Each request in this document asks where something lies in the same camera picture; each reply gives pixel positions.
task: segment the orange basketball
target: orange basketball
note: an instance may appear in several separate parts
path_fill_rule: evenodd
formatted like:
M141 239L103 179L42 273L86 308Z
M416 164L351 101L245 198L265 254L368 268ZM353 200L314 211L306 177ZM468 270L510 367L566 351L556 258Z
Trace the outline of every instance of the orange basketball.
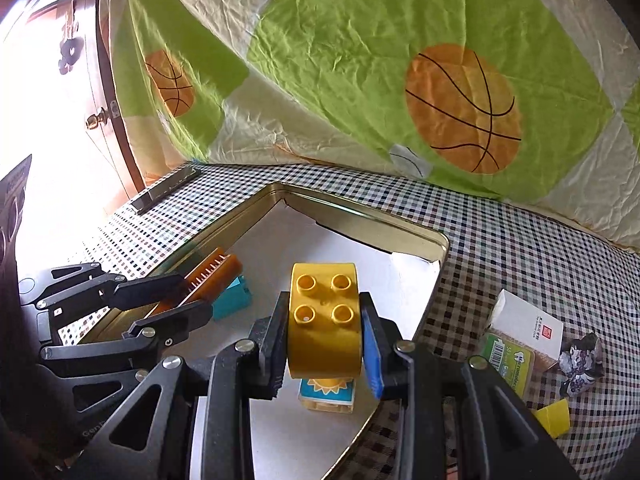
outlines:
M503 170L515 158L522 131L509 81L473 50L430 46L409 65L409 114L438 155L470 173Z
M146 56L145 64L169 112L174 117L187 113L193 105L195 94L182 66L173 61L164 50Z

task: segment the doorknob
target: doorknob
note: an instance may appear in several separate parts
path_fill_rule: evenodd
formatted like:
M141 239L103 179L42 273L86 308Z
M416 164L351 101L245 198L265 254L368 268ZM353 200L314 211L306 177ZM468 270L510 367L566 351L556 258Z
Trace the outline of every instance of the doorknob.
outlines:
M106 124L108 119L109 116L107 115L107 110L100 107L97 114L91 114L86 118L84 125L86 126L87 130L95 130L100 125L100 123Z

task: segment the door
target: door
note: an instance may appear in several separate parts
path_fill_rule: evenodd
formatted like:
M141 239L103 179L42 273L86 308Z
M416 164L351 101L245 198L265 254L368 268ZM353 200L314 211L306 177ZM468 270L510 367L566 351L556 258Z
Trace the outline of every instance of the door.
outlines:
M143 189L114 96L102 87L95 3L44 1L2 46L0 173L33 153L20 273L64 264Z

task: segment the crumpled wrapper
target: crumpled wrapper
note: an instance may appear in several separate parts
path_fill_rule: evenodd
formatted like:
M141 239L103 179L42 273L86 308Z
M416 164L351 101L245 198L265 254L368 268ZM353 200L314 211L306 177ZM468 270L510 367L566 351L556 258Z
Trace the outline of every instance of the crumpled wrapper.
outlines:
M560 385L560 395L577 397L604 376L602 367L602 343L591 332L582 339L574 339L562 345L558 365L567 380Z

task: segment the metal rivet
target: metal rivet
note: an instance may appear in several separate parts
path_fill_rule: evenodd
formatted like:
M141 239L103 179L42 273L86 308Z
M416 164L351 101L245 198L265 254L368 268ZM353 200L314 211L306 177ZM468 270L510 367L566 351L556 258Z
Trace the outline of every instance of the metal rivet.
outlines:
M241 339L236 343L236 350L243 354L250 352L255 347L255 343L250 339Z
M152 326L145 326L140 333L144 336L144 337L153 337L156 335L156 329L153 328Z
M167 370L171 370L172 368L177 368L180 366L182 359L180 359L177 355L170 355L169 357L165 357L162 361L162 366Z
M149 372L147 372L146 370L138 370L136 372L136 380L139 383L141 383L145 379L145 377L148 375L149 375Z
M399 341L396 341L396 349L403 354L408 354L409 352L413 352L415 350L415 343L413 341L401 339Z
M487 360L481 355L473 355L469 358L469 366L476 370L485 370L488 364Z

